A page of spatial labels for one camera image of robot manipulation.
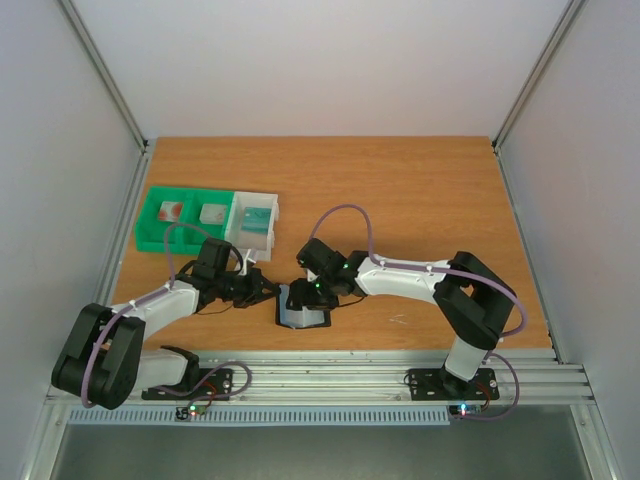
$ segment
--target gray floor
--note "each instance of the gray floor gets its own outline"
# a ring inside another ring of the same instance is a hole
[[[449,427],[69,426],[58,480],[588,479],[568,408]]]

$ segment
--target small cube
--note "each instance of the small cube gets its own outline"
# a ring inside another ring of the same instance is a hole
[[[158,211],[158,220],[175,223],[180,219],[182,202],[162,202]]]
[[[205,225],[222,225],[227,216],[227,206],[205,203],[200,211],[200,222]]]

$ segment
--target black mounting plate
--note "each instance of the black mounting plate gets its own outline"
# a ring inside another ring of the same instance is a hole
[[[204,377],[211,370],[212,370],[211,368],[201,368],[200,375],[198,376],[198,378]],[[227,388],[223,386],[226,380],[229,381]],[[233,370],[231,370],[230,368],[221,368],[216,373],[214,373],[209,378],[207,378],[207,382],[213,385],[214,387],[216,387],[216,391],[218,393],[229,393],[233,388]],[[143,400],[191,400],[196,397],[205,397],[209,395],[209,391],[210,391],[209,387],[207,387],[206,385],[202,385],[192,394],[185,395],[184,397],[179,397],[177,395],[171,395],[170,393],[162,392],[155,388],[150,388],[142,392],[142,399]]]
[[[411,400],[416,401],[442,401],[442,400],[486,400],[485,394],[473,385],[464,392],[464,398],[451,398],[442,386],[440,380],[440,368],[412,368],[405,376],[405,383],[409,386]],[[473,383],[480,383],[489,392],[491,400],[500,398],[496,374],[491,368],[479,368]]]

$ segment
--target black object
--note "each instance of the black object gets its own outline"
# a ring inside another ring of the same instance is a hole
[[[289,310],[333,310],[339,305],[338,296],[320,282],[298,278],[289,285],[286,308]]]
[[[218,298],[223,302],[232,301],[235,308],[247,308],[280,293],[280,288],[262,276],[261,270],[253,268],[253,265],[248,266],[246,275],[226,271],[233,248],[224,240],[207,238],[197,260],[192,261],[191,274],[187,273],[187,268],[176,275],[176,280],[192,285],[200,293],[197,312]]]
[[[246,275],[239,275],[238,271],[227,272],[231,251],[236,253],[242,267],[242,256],[233,245],[224,240],[208,238],[202,245],[197,260],[188,262],[176,275],[177,280],[198,290],[196,311],[202,310],[217,298],[232,300],[236,308],[246,308],[273,298],[280,292],[280,288],[264,278],[260,269],[252,268],[253,265],[247,266]],[[189,269],[192,269],[191,274],[187,273]],[[82,378],[91,351],[101,329],[114,314],[111,308],[97,303],[91,303],[80,311],[51,373],[51,384],[54,387],[80,396]],[[127,399],[138,375],[144,329],[145,323],[131,316],[123,316],[113,326],[106,338],[109,347],[100,350],[91,372],[89,401],[112,410]],[[198,376],[198,357],[175,347],[163,348],[187,358],[187,371],[176,387],[183,391],[193,388],[197,379],[202,378]]]
[[[487,389],[491,400],[500,398],[497,383],[495,383],[495,387],[491,386],[491,382],[496,380],[495,372],[491,368],[479,368],[475,377],[469,383],[463,382],[464,389],[456,393],[452,393],[443,383],[442,370],[442,368],[410,369],[407,372],[405,381],[409,386],[411,400],[485,400],[485,394],[475,386],[475,383],[479,383]]]
[[[293,285],[294,283],[298,282],[299,280],[304,280],[305,283],[308,283],[304,278],[300,278],[296,281],[294,281],[291,285]],[[289,301],[295,301],[298,302],[299,300],[296,298],[292,299],[291,297],[291,290],[289,290],[289,296],[287,297],[287,301],[285,304],[285,308],[288,310],[302,310],[302,305],[300,303],[296,303],[296,307],[300,306],[300,308],[290,308],[289,307]],[[300,330],[299,328],[293,328],[291,325],[287,325],[284,324],[280,321],[281,316],[280,314],[282,313],[281,309],[280,309],[280,300],[278,299],[278,301],[276,302],[276,325],[280,325],[281,327],[286,327],[286,328],[291,328],[293,330]],[[317,323],[315,325],[309,325],[308,327],[303,327],[304,329],[307,328],[322,328],[322,327],[330,327],[331,326],[331,312],[329,309],[325,309],[322,312],[324,321],[322,323]]]
[[[199,368],[196,376],[196,381],[189,388],[184,388],[182,385],[182,382],[177,385],[167,385],[167,387],[171,388],[172,390],[178,390],[180,392],[188,392],[195,386],[196,383],[198,383],[198,381],[200,381],[201,378],[204,378],[204,376],[207,373],[209,373],[211,370],[212,370],[211,368]],[[216,373],[208,377],[207,382],[213,385],[214,387],[216,387],[216,392],[218,395],[229,393],[231,391],[231,388],[233,387],[233,370],[231,370],[230,368],[221,368]],[[178,396],[178,395],[172,395],[170,393],[162,392],[161,390],[158,390],[156,388],[150,388],[142,392],[142,399],[143,400],[192,400],[197,397],[206,397],[207,395],[209,395],[208,393],[209,391],[210,391],[209,387],[207,387],[206,385],[201,385],[200,387],[198,387],[197,390],[195,390],[193,393],[190,393],[189,395]]]
[[[450,268],[475,273],[499,283],[514,293],[493,271],[468,252],[458,252]],[[462,288],[472,286],[467,295]],[[493,350],[509,319],[513,302],[482,282],[446,275],[437,283],[433,298],[456,335],[481,350]]]
[[[364,297],[366,293],[356,282],[356,277],[358,268],[367,256],[367,252],[354,251],[349,258],[345,258],[321,240],[312,238],[298,252],[296,259],[301,267],[318,276],[315,283],[320,284],[326,291],[334,295],[353,294]]]
[[[286,308],[290,310],[333,310],[340,306],[338,295],[366,297],[356,277],[358,268],[367,252],[354,251],[346,258],[340,252],[331,250],[317,238],[310,239],[300,249],[296,259],[302,268],[317,275],[313,281],[299,278],[291,283]]]
[[[189,420],[189,409],[187,407],[176,407],[176,420]]]
[[[54,387],[80,396],[93,344],[114,313],[97,303],[80,311],[53,368]],[[136,382],[143,338],[144,322],[137,317],[122,317],[111,329],[107,336],[111,344],[100,350],[91,372],[88,392],[91,402],[113,410],[127,399]]]

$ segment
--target wooden tabletop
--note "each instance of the wooden tabletop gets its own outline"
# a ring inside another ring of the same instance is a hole
[[[272,281],[303,276],[295,257],[317,219],[341,203],[364,207],[375,251],[403,260],[451,259],[470,251],[510,285],[530,315],[505,347],[549,347],[547,329],[502,178],[487,138],[233,137],[161,138],[146,180],[151,185],[277,193]],[[318,237],[348,254],[366,249],[360,214],[342,210]],[[179,268],[191,257],[176,256]],[[166,281],[162,254],[141,253],[132,238],[114,297],[128,301]],[[219,311],[215,302],[203,313]],[[511,316],[508,328],[517,325]],[[147,348],[189,350],[447,349],[453,331],[431,304],[391,296],[366,298],[332,313],[329,328],[290,330],[275,324],[275,301],[220,315],[193,315],[151,337]]]

